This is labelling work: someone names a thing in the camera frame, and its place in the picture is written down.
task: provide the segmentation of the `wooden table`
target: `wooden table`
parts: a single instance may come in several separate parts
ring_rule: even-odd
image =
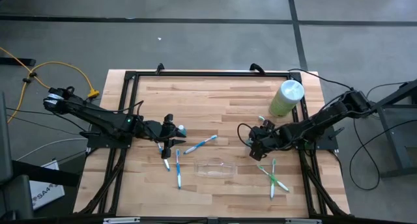
[[[124,72],[109,70],[101,107],[118,108]],[[183,124],[187,129],[187,142],[173,149],[184,152],[212,135],[218,135],[218,139],[180,157],[181,190],[177,188],[175,155],[169,159],[172,170],[167,172],[156,144],[134,139],[124,166],[117,215],[307,217],[298,152],[271,152],[258,162],[249,157],[250,149],[237,137],[237,125],[241,122],[259,125],[259,115],[277,125],[293,121],[291,114],[275,118],[268,112],[270,101],[283,81],[282,77],[141,77],[136,100],[145,101],[140,109],[145,120],[161,122],[166,114],[172,113],[174,123]],[[308,113],[312,115],[324,104],[320,82],[305,73],[302,81]],[[247,138],[247,134],[248,130],[242,128],[241,135]],[[108,154],[109,150],[103,148],[87,158],[75,212],[92,199],[103,183]],[[237,173],[225,179],[195,176],[194,161],[208,158],[234,163]],[[256,165],[259,163],[270,171],[273,158],[277,159],[276,175],[290,192],[276,186],[271,201],[270,180]],[[317,160],[323,186],[339,207],[349,212],[338,162],[323,151],[317,152]],[[319,210],[315,189],[312,190]],[[108,205],[111,195],[112,192],[108,195]]]

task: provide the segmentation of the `green cylinder container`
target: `green cylinder container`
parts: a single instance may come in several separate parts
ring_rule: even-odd
[[[304,87],[295,80],[284,81],[272,99],[269,113],[275,117],[286,116],[304,96]]]

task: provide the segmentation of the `wire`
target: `wire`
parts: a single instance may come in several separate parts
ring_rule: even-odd
[[[331,99],[329,102],[327,102],[327,104],[324,104],[321,108],[320,108],[320,110],[317,112],[317,113],[321,113],[321,111],[323,111],[324,109],[325,109],[325,107],[327,107],[328,105],[330,105],[334,100],[337,100],[338,98],[340,98],[340,97],[342,97],[343,96],[343,98],[346,96],[346,92],[345,93],[343,93],[343,94],[340,94],[340,95],[338,95],[338,96],[336,96],[336,97],[334,97],[333,99]]]
[[[71,64],[66,64],[66,63],[62,63],[62,62],[58,62],[58,61],[50,61],[50,62],[46,62],[46,63],[42,63],[42,64],[40,64],[40,65],[37,65],[36,67],[34,67],[34,68],[32,68],[32,69],[29,69],[26,65],[24,65],[18,58],[16,58],[15,56],[13,56],[13,54],[11,54],[10,52],[8,52],[6,49],[4,49],[4,48],[2,48],[2,47],[0,47],[0,50],[1,51],[4,51],[6,54],[8,54],[9,56],[11,56],[14,60],[16,60],[20,65],[22,65],[24,68],[26,68],[26,70],[29,72],[29,74],[27,75],[27,77],[26,77],[26,79],[30,79],[31,78],[31,74],[33,73],[33,71],[35,71],[37,68],[40,68],[40,67],[42,67],[42,66],[44,66],[44,65],[47,65],[47,64],[61,64],[61,65],[65,65],[65,66],[67,66],[67,67],[70,67],[70,68],[73,68],[73,69],[75,69],[75,70],[77,70],[84,78],[85,78],[85,80],[87,81],[87,83],[89,84],[89,86],[90,86],[90,94],[88,94],[88,97],[89,98],[94,98],[94,97],[96,97],[96,96],[98,96],[100,93],[98,92],[98,91],[96,91],[94,88],[93,88],[93,86],[91,85],[91,82],[90,82],[90,80],[89,80],[89,78],[87,77],[87,75],[85,75],[79,68],[77,68],[77,67],[75,67],[75,66],[72,66]],[[45,85],[38,77],[36,77],[36,76],[33,76],[33,78],[35,78],[38,82],[39,82],[39,84],[41,84],[43,87],[45,87],[45,88],[47,88],[47,89],[49,89],[50,87],[49,86],[47,86],[47,85]],[[20,109],[20,107],[22,106],[22,102],[23,102],[23,97],[24,97],[24,95],[25,95],[25,91],[26,91],[26,87],[27,87],[27,83],[25,82],[24,84],[23,84],[23,87],[22,87],[22,91],[21,91],[21,93],[20,93],[20,99],[19,99],[19,104],[18,104],[18,106],[16,107],[16,109],[17,110],[19,110]],[[10,123],[10,121],[14,118],[14,116],[16,116],[16,114],[18,113],[18,111],[15,111],[15,112],[13,112],[13,114],[12,114],[12,116],[7,120],[7,124],[8,123]]]
[[[248,147],[252,147],[251,145],[249,145],[249,144],[247,144],[246,142],[244,142],[244,141],[243,141],[243,139],[242,139],[242,137],[240,136],[240,133],[239,133],[239,128],[240,128],[241,126],[246,126],[246,127],[248,127],[248,128],[250,129],[250,131],[251,131],[251,132],[253,131],[253,130],[252,130],[252,127],[250,127],[248,124],[245,124],[245,123],[240,123],[240,124],[237,126],[237,137],[239,137],[240,141],[241,141],[244,145],[246,145],[246,146],[248,146]]]
[[[87,83],[89,84],[89,86],[90,86],[90,89],[91,90],[94,90],[94,88],[93,88],[93,86],[91,85],[91,82],[90,82],[90,79],[87,77],[87,75],[85,75],[84,74],[84,72],[83,71],[81,71],[81,69],[79,69],[79,68],[77,68],[77,67],[75,67],[75,66],[73,66],[73,65],[71,65],[71,64],[67,64],[67,63],[64,63],[64,62],[59,62],[59,61],[48,61],[48,62],[45,62],[45,63],[42,63],[42,64],[40,64],[40,65],[37,65],[36,67],[34,67],[32,70],[31,70],[31,72],[33,72],[33,71],[35,71],[36,69],[38,69],[38,68],[40,68],[40,67],[42,67],[42,66],[45,66],[45,65],[47,65],[47,64],[60,64],[60,65],[64,65],[64,66],[67,66],[67,67],[70,67],[70,68],[73,68],[73,69],[75,69],[75,70],[77,70],[84,78],[85,78],[85,80],[87,81]]]
[[[6,107],[6,109],[9,110],[14,110],[14,111],[18,111],[18,112],[22,112],[22,113],[36,113],[36,114],[42,114],[42,115],[50,115],[53,116],[52,113],[43,113],[43,112],[38,112],[38,111],[24,111],[24,110],[17,110],[17,109],[13,109],[11,107]]]
[[[375,189],[375,188],[377,188],[377,187],[378,187],[379,182],[380,182],[380,180],[381,180],[381,176],[380,176],[380,174],[379,174],[379,168],[377,167],[377,164],[375,163],[375,161],[373,160],[373,158],[372,158],[371,154],[367,151],[367,149],[366,149],[366,147],[365,147],[365,146],[366,146],[368,143],[372,142],[372,140],[374,140],[374,139],[378,138],[379,136],[381,136],[382,134],[386,133],[387,131],[390,131],[390,130],[394,129],[395,127],[402,126],[402,125],[407,124],[407,123],[410,123],[410,122],[417,122],[417,120],[408,120],[408,121],[406,121],[406,122],[402,122],[402,123],[400,123],[400,124],[396,124],[395,126],[389,127],[389,128],[388,128],[388,129],[386,129],[385,131],[383,131],[383,132],[381,132],[381,133],[377,134],[376,136],[374,136],[373,138],[371,138],[368,142],[366,142],[366,143],[362,143],[362,141],[361,141],[361,140],[360,140],[360,138],[359,138],[358,131],[356,130],[355,121],[353,121],[353,126],[354,126],[354,129],[355,129],[356,135],[358,136],[359,142],[360,142],[360,144],[361,144],[361,146],[360,146],[360,147],[356,150],[356,152],[353,154],[353,156],[352,156],[352,158],[351,158],[351,161],[349,162],[349,174],[350,174],[350,176],[351,176],[351,180],[352,180],[353,184],[354,184],[356,187],[358,187],[358,188],[360,188],[360,189],[362,189],[362,190],[365,190],[365,191],[371,191],[371,190],[373,190],[373,189]],[[354,157],[357,155],[357,153],[359,152],[359,150],[360,150],[361,148],[364,148],[364,149],[366,150],[367,154],[368,154],[368,155],[369,155],[369,157],[371,158],[371,160],[372,160],[373,164],[375,165],[375,168],[376,168],[376,169],[377,169],[377,171],[378,171],[378,180],[377,180],[377,183],[376,183],[373,187],[371,187],[371,188],[363,188],[363,187],[359,186],[359,185],[358,185],[358,184],[354,181],[353,176],[352,176],[352,161],[353,161]]]
[[[29,155],[31,155],[31,154],[33,154],[33,153],[35,153],[36,151],[38,151],[38,150],[40,150],[40,149],[42,149],[42,148],[44,148],[44,147],[47,147],[47,146],[49,146],[49,145],[54,145],[54,144],[56,144],[56,143],[67,142],[67,141],[75,141],[75,140],[87,140],[87,139],[84,139],[84,138],[79,138],[79,139],[78,139],[78,138],[75,138],[75,139],[62,139],[62,140],[54,141],[54,142],[52,142],[52,143],[47,143],[47,144],[45,144],[45,145],[42,145],[42,146],[40,146],[40,147],[38,147],[38,148],[36,148],[36,149],[34,149],[34,150],[30,151],[29,153],[26,153],[25,155],[23,155],[23,156],[19,157],[16,161],[19,161],[19,160],[21,160],[21,159],[23,159],[23,158],[25,158],[25,157],[27,157],[27,156],[29,156]]]
[[[82,128],[81,126],[79,126],[77,123],[75,123],[75,122],[73,122],[72,120],[70,120],[70,119],[68,119],[68,118],[65,118],[65,117],[63,117],[63,116],[60,116],[60,115],[58,115],[58,114],[56,114],[56,113],[53,113],[55,116],[57,116],[57,117],[59,117],[60,119],[64,119],[64,120],[67,120],[67,121],[69,121],[69,122],[71,122],[73,125],[75,125],[75,126],[77,126],[78,128],[80,128],[82,131],[86,131],[86,130],[84,130],[84,128]]]
[[[17,110],[19,110],[19,109],[20,109],[20,106],[22,106],[22,101],[23,101],[23,97],[24,97],[24,95],[25,95],[26,86],[27,86],[27,83],[24,83],[24,84],[23,84],[23,87],[22,87],[22,91],[20,92],[20,99],[19,99],[19,103],[18,103],[18,106],[16,107],[16,109],[17,109]],[[18,111],[14,111],[14,112],[13,112],[13,114],[12,114],[12,115],[10,116],[10,118],[7,120],[7,124],[8,124],[8,123],[10,123],[10,121],[14,118],[14,116],[16,116],[16,114],[18,114]]]
[[[348,86],[348,85],[342,84],[342,83],[337,82],[337,81],[332,81],[332,80],[329,80],[329,79],[323,78],[323,77],[318,76],[318,75],[316,75],[316,74],[312,74],[311,72],[307,72],[307,71],[305,71],[305,70],[302,70],[301,68],[292,68],[292,69],[288,70],[288,72],[293,71],[293,70],[302,71],[302,72],[305,72],[305,73],[307,73],[307,74],[309,74],[309,75],[312,75],[312,76],[318,77],[318,78],[320,78],[320,79],[321,79],[321,80],[323,80],[323,81],[327,81],[327,82],[329,82],[329,83],[338,84],[338,85],[341,85],[341,86],[343,86],[343,87],[346,87],[346,88],[348,88],[348,89],[350,89],[350,90],[353,90],[353,88],[352,88],[352,87],[350,87],[350,86]]]
[[[15,110],[15,111],[19,111],[19,112],[22,112],[22,113],[36,113],[36,114],[42,114],[42,115],[57,116],[57,117],[59,117],[61,119],[64,119],[64,120],[67,120],[67,121],[71,122],[72,124],[74,124],[75,126],[77,126],[78,128],[80,128],[81,130],[85,131],[84,128],[82,128],[81,126],[79,126],[78,124],[76,124],[75,122],[73,122],[72,120],[67,119],[65,117],[62,117],[62,116],[60,116],[60,115],[58,115],[56,113],[42,113],[42,112],[38,112],[38,111],[24,111],[24,110],[13,109],[13,108],[10,108],[10,107],[6,107],[6,108],[9,109],[9,110]]]
[[[331,155],[333,155],[335,157],[335,159],[339,162],[340,173],[341,173],[341,176],[343,176],[343,168],[341,167],[341,162],[340,162],[339,156],[336,155],[336,153],[334,153],[334,151],[332,151],[332,150],[327,150],[327,151],[329,153],[331,153]]]
[[[376,88],[379,87],[385,87],[385,86],[389,86],[389,85],[401,85],[406,83],[406,81],[403,82],[397,82],[397,83],[387,83],[387,84],[382,84],[382,85],[377,85],[376,87],[372,87],[366,94],[366,98],[368,98],[369,94],[371,94],[371,91],[375,90]],[[375,115],[370,115],[370,117],[373,117],[374,119],[379,120],[379,117],[375,116]]]
[[[87,98],[87,99],[90,100],[90,103],[93,103],[94,101],[97,101],[97,100],[101,100],[101,98],[95,98],[95,99]]]
[[[315,155],[316,150],[317,150],[317,142],[316,142],[316,141],[314,141],[314,143],[313,143],[313,149],[311,149],[311,150],[306,150],[306,149],[304,149],[304,153],[305,153],[308,157],[311,157],[311,156],[314,156],[314,155]]]
[[[86,156],[88,156],[88,154],[86,153],[86,151],[85,150],[82,150],[82,151],[79,151],[79,152],[77,152],[77,153],[74,153],[74,154],[71,154],[71,155],[69,155],[69,156],[67,156],[67,157],[64,157],[64,158],[62,158],[62,159],[60,159],[60,160],[57,160],[57,163],[59,163],[59,162],[61,162],[61,161],[64,161],[64,160],[66,160],[66,159],[68,159],[68,158],[71,158],[71,157],[73,157],[73,156],[77,156],[78,154],[81,154],[81,153],[84,153],[84,154],[86,154]],[[28,171],[27,173],[29,174],[29,173],[33,173],[33,172],[35,172],[35,171],[37,171],[37,170],[39,170],[39,169],[41,169],[41,168],[43,168],[44,166],[40,166],[40,168],[36,168],[36,169],[33,169],[33,170],[31,170],[31,171]]]
[[[5,50],[4,48],[0,47],[0,50],[4,51],[7,55],[9,55],[10,57],[12,57],[14,60],[16,60],[20,65],[22,65],[24,68],[26,68],[26,70],[29,72],[29,74],[32,73],[32,70],[34,70],[35,68],[33,68],[32,70],[30,70],[26,65],[24,65],[18,58],[16,58],[14,55],[12,55],[10,52],[8,52],[7,50]],[[47,85],[45,85],[38,77],[34,77],[39,84],[41,84],[43,87],[45,88],[49,88]]]
[[[14,118],[16,120],[21,120],[21,121],[28,122],[28,123],[31,123],[31,124],[35,124],[37,126],[45,127],[45,128],[51,129],[51,130],[57,130],[57,131],[60,131],[60,132],[69,133],[71,135],[79,135],[78,133],[71,133],[71,132],[68,132],[68,131],[65,131],[65,130],[60,130],[60,129],[53,128],[53,127],[50,127],[50,126],[45,126],[45,125],[42,125],[42,124],[39,124],[39,123],[31,122],[30,120],[25,120],[25,119],[21,119],[21,118],[17,118],[17,117],[14,117]]]
[[[139,105],[138,105],[138,107],[137,107],[137,110],[136,110],[136,115],[137,115],[137,116],[139,116],[139,110],[141,109],[142,104],[143,104],[143,100],[142,100],[142,101],[140,101],[140,104],[139,104]]]
[[[95,110],[95,111],[102,111],[102,112],[106,112],[106,113],[120,113],[120,112],[129,110],[131,108],[134,108],[135,106],[137,106],[139,104],[141,105],[143,103],[143,100],[142,100],[142,101],[134,104],[133,106],[127,107],[125,109],[121,109],[121,110],[107,110],[107,109],[97,109],[97,108],[94,108],[94,107],[89,107],[89,106],[86,106],[86,105],[83,105],[83,104],[79,104],[79,103],[76,103],[76,102],[73,102],[73,101],[68,101],[68,100],[58,100],[58,101],[62,101],[62,102],[66,102],[66,103],[71,103],[71,104],[75,104],[75,105],[78,105],[78,106],[81,106],[81,107],[85,107],[87,109],[91,109],[91,110]]]

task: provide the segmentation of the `clear plastic container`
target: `clear plastic container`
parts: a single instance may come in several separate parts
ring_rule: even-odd
[[[211,158],[194,162],[194,173],[197,176],[211,178],[233,178],[236,173],[234,163],[225,163],[220,158]]]

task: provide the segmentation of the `cable clamp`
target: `cable clamp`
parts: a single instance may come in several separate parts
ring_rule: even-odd
[[[30,80],[29,78],[23,78],[22,79],[23,82],[26,82],[27,84],[30,84],[32,82],[32,80]]]
[[[165,70],[165,67],[164,67],[164,65],[162,63],[158,64],[158,67],[157,67],[157,69],[155,71],[155,74],[156,75],[159,75],[161,73],[161,70]]]
[[[265,75],[265,71],[257,64],[253,63],[249,67],[249,71],[258,71],[259,74]]]

